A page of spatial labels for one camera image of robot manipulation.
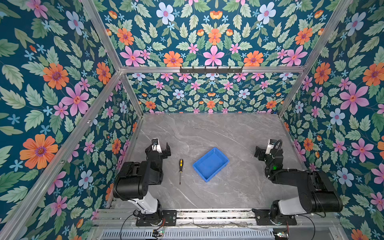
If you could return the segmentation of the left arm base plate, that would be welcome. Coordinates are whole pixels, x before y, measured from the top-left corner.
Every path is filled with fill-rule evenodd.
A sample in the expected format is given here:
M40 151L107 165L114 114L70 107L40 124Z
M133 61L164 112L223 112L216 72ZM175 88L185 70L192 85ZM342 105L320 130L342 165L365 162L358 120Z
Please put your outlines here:
M161 210L153 214L139 214L137 227L174 227L178 212L176 210Z

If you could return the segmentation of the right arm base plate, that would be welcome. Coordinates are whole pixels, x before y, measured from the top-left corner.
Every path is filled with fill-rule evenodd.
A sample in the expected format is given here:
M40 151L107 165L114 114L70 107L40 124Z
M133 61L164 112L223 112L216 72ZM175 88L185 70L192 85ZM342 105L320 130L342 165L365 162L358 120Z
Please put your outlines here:
M267 209L252 209L258 226L296 226L297 221L294 215L281 215L279 211L271 212Z

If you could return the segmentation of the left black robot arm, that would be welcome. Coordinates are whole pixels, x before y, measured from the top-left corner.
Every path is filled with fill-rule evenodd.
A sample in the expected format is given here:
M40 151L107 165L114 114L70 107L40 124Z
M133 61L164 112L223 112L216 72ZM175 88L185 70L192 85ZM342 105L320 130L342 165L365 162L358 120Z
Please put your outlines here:
M161 203L149 192L149 186L161 185L164 178L163 161L172 155L169 144L163 150L158 139L152 139L145 149L142 162L125 162L114 183L113 196L133 204L134 215L145 223L162 224L164 214Z

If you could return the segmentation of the yellow black handled screwdriver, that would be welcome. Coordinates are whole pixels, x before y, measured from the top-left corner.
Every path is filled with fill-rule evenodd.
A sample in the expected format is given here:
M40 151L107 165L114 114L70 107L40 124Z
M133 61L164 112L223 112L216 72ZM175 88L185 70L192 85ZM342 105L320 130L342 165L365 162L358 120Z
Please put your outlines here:
M184 167L184 160L180 159L180 161L179 161L179 185L181 185L181 182L182 182L183 167Z

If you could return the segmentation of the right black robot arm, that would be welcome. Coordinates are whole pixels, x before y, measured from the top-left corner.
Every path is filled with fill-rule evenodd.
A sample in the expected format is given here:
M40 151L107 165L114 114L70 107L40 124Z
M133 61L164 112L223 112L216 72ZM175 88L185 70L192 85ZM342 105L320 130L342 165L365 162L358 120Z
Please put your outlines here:
M294 198L273 201L270 209L252 209L257 225L296 225L295 216L340 213L343 202L323 172L283 168L283 141L270 139L266 149L256 147L255 158L266 164L264 173L273 184L297 188Z

